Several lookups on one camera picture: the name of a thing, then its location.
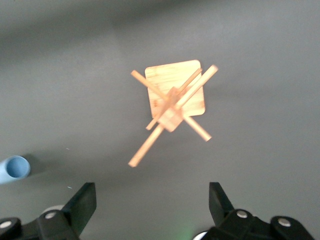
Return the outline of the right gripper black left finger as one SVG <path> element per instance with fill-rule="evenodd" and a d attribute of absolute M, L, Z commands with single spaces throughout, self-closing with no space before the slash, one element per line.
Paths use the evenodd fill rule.
<path fill-rule="evenodd" d="M 22 224 L 18 217 L 0 219 L 2 240 L 79 240 L 97 208 L 96 185 L 86 182 L 62 209 L 51 209 Z"/>

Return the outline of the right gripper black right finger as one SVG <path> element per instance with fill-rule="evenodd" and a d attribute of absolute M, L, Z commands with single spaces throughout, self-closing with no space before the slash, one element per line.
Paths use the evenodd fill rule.
<path fill-rule="evenodd" d="M 313 240 L 296 219 L 274 216 L 264 222 L 244 209 L 235 209 L 218 182 L 209 184 L 209 210 L 214 226 L 208 240 Z"/>

